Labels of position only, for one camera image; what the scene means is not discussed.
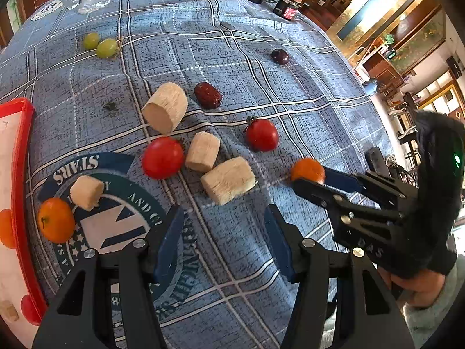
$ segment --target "tablecloth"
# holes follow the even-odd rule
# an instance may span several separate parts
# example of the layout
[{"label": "tablecloth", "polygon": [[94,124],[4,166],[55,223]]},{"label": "tablecloth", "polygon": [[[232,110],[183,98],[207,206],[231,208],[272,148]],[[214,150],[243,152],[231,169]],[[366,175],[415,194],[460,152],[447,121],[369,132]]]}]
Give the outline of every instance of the tablecloth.
[{"label": "tablecloth", "polygon": [[[272,10],[272,3],[247,0],[112,0],[102,10],[80,15],[53,0],[15,34],[0,58],[0,102],[25,96],[36,109],[26,208],[34,265],[48,300],[89,243],[79,220],[66,244],[68,257],[39,234],[34,216],[42,185],[76,156],[128,154],[134,156],[126,175],[131,182],[165,211],[172,203],[186,211],[187,237],[174,276],[161,293],[152,289],[168,344],[183,349],[279,346],[297,288],[280,276],[266,245],[265,207],[276,203],[303,235],[341,250],[332,241],[325,210],[290,189],[290,166],[314,157],[340,171],[363,172],[365,150],[377,145],[387,155],[391,147],[374,106],[327,36],[300,13],[287,21]],[[82,38],[92,31],[121,38],[119,55],[100,59],[85,51]],[[290,54],[289,64],[272,62],[275,48]],[[218,109],[204,111],[197,103],[193,90],[201,81],[222,93]],[[182,168],[164,182],[143,174],[140,157],[159,133],[146,124],[141,108],[165,82],[177,83],[189,99],[172,136],[184,145],[199,131],[218,136],[216,164],[243,156],[257,176],[251,191],[216,206],[197,172]],[[108,102],[115,103],[114,111],[103,108]],[[276,150],[248,148],[243,130],[252,115],[275,124]],[[357,194],[351,199],[363,201]],[[188,277],[182,262],[190,266]],[[115,337],[126,347],[114,292]]]}]

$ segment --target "screw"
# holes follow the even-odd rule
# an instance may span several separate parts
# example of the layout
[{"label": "screw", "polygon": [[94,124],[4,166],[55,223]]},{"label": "screw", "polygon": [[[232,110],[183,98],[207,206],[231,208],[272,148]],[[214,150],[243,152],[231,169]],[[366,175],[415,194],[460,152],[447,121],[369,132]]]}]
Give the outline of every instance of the screw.
[{"label": "screw", "polygon": [[357,256],[357,257],[365,256],[365,251],[362,248],[354,248],[352,249],[352,253],[354,256]]},{"label": "screw", "polygon": [[341,216],[341,221],[342,221],[344,224],[350,224],[350,223],[351,223],[350,218],[349,218],[347,215]]},{"label": "screw", "polygon": [[313,248],[315,246],[315,241],[313,241],[312,239],[304,239],[302,240],[302,245],[305,248]]},{"label": "screw", "polygon": [[87,251],[84,252],[84,257],[85,258],[92,258],[95,256],[95,249],[88,249]]},{"label": "screw", "polygon": [[145,240],[144,239],[136,239],[133,241],[133,247],[134,248],[142,248],[145,246]]}]

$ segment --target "orange fruit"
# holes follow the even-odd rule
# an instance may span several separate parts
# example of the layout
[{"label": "orange fruit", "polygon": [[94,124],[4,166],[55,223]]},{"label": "orange fruit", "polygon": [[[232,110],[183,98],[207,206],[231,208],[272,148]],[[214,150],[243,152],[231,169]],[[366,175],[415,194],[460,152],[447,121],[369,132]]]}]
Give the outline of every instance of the orange fruit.
[{"label": "orange fruit", "polygon": [[324,184],[326,172],[317,160],[305,158],[297,161],[291,169],[291,181],[298,178],[305,178],[318,184]]},{"label": "orange fruit", "polygon": [[51,242],[66,243],[73,236],[75,224],[71,207],[64,200],[53,197],[40,206],[37,226]]},{"label": "orange fruit", "polygon": [[15,237],[13,236],[13,220],[9,208],[0,211],[0,241],[7,248],[16,248]]}]

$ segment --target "grape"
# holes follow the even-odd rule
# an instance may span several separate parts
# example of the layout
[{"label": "grape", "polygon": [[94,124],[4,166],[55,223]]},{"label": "grape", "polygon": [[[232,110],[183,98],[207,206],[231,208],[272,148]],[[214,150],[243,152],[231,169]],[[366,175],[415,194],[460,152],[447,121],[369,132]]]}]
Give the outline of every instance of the grape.
[{"label": "grape", "polygon": [[194,94],[204,109],[216,109],[223,100],[218,90],[205,81],[195,86]]},{"label": "grape", "polygon": [[109,58],[118,51],[118,42],[113,38],[104,39],[97,46],[97,56],[99,58]]},{"label": "grape", "polygon": [[271,57],[275,63],[285,65],[289,62],[289,55],[282,48],[277,48],[271,53]]},{"label": "grape", "polygon": [[84,37],[84,48],[86,50],[95,50],[100,42],[98,33],[89,33]]}]

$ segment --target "sleeve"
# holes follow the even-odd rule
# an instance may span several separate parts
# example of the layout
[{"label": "sleeve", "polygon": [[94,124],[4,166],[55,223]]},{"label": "sleeve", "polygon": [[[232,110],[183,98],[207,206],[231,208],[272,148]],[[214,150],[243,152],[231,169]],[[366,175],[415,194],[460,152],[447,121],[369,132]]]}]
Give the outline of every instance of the sleeve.
[{"label": "sleeve", "polygon": [[404,307],[405,320],[412,334],[415,347],[420,348],[434,333],[455,301],[465,279],[465,257],[457,261],[446,277],[444,287],[434,304],[427,309]]}]

